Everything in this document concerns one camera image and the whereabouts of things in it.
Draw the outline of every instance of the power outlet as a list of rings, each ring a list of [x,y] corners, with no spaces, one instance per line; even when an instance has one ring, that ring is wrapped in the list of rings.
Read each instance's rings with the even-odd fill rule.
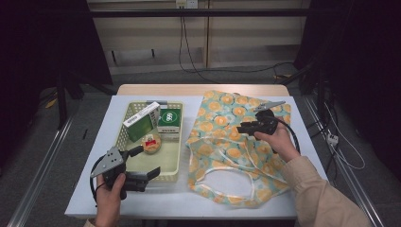
[[[332,133],[327,134],[327,142],[333,146],[335,146],[339,142],[339,137]]]
[[[186,8],[187,9],[197,9],[198,8],[198,0],[186,0]]]
[[[176,0],[177,9],[186,9],[186,0]]]

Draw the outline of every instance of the table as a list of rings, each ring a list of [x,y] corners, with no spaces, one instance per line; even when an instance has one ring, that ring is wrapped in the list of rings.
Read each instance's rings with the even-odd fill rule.
[[[313,148],[294,99],[288,95],[288,90],[283,85],[127,84],[122,85],[118,95],[112,98],[65,215],[76,218],[93,218],[96,215],[95,202],[89,188],[90,171],[97,158],[113,146],[115,135],[121,127],[119,120],[115,119],[122,119],[128,103],[133,100],[182,100],[184,103],[182,135],[184,142],[195,121],[203,93],[212,89],[230,93],[237,92],[244,96],[257,96],[271,101],[285,100],[292,108],[291,125],[297,133],[302,154],[309,157],[318,172],[326,179],[322,164]],[[189,155],[189,149],[182,144],[179,180],[176,183],[150,182],[144,193],[129,192],[128,197],[121,205],[121,217],[139,219],[296,218],[294,199],[290,192],[274,197],[254,209],[217,204],[194,193],[186,186]]]

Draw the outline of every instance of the black curtain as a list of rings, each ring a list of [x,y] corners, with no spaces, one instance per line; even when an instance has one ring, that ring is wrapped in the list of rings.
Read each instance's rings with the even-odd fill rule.
[[[336,100],[372,144],[377,157],[401,181],[399,9],[397,1],[354,1],[339,46],[325,62],[325,71]],[[309,22],[295,61],[299,67],[311,58],[327,30],[322,31],[321,22]]]
[[[335,0],[311,0],[309,5],[310,9],[338,9],[339,7],[339,2]],[[338,18],[339,15],[313,15],[306,17],[304,36],[297,58],[293,63],[297,69],[302,69],[312,61]]]
[[[92,18],[45,15],[45,9],[89,10],[86,0],[0,3],[1,166],[36,113],[40,92],[56,87],[60,73],[75,87],[81,80],[69,72],[94,83],[112,83]]]

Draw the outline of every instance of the white tabletop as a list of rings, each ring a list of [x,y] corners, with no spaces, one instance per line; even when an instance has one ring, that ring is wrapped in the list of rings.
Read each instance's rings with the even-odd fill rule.
[[[298,137],[301,152],[310,159],[321,176],[327,179],[294,99],[291,96],[260,96],[259,98],[270,101],[284,100],[291,105],[291,127]],[[113,96],[65,215],[76,218],[93,218],[96,215],[96,204],[89,186],[91,168],[100,156],[114,146],[129,103],[140,100],[167,100],[183,103],[183,143],[179,179],[176,183],[150,182],[146,192],[128,192],[127,198],[121,203],[122,218],[286,219],[296,217],[294,199],[290,191],[270,199],[257,208],[236,208],[217,204],[188,188],[190,151],[184,142],[195,122],[202,96]]]

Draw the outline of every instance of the metal rail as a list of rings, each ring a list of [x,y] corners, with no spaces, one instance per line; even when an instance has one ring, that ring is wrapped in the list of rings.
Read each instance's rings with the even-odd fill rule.
[[[93,9],[91,11],[43,9],[53,17],[301,17],[339,15],[339,9]]]
[[[304,101],[306,103],[306,107],[309,109],[310,113],[312,114],[313,119],[318,122],[317,125],[321,130],[323,128],[322,123],[319,121],[319,116],[316,113],[317,107],[313,100],[310,100],[308,97],[304,97]],[[322,132],[323,139],[326,139],[325,134]],[[334,147],[331,145],[330,152],[334,154]],[[337,151],[338,155],[341,155],[344,158],[341,150]],[[362,211],[366,214],[368,219],[371,221],[373,226],[385,226],[383,221],[381,220],[372,200],[369,198],[368,194],[366,193],[365,189],[363,188],[362,184],[357,179],[357,176],[354,173],[354,170],[345,164],[338,155],[334,155],[334,161],[338,164],[341,174],[344,177],[344,180],[347,182],[356,202],[357,205],[362,209]]]
[[[70,116],[67,118],[64,126],[56,131],[56,135],[53,139],[50,148],[44,156],[44,160],[41,163],[38,171],[36,172],[32,182],[30,183],[26,193],[18,204],[14,214],[9,221],[8,227],[22,227],[25,226],[26,220],[32,210],[35,201],[38,199],[39,194],[41,193],[42,187],[44,185],[44,181],[46,180],[51,167],[53,166],[54,161],[56,160],[57,154],[61,148],[62,142],[67,135],[73,118],[78,110],[78,105],[73,107],[73,110]]]

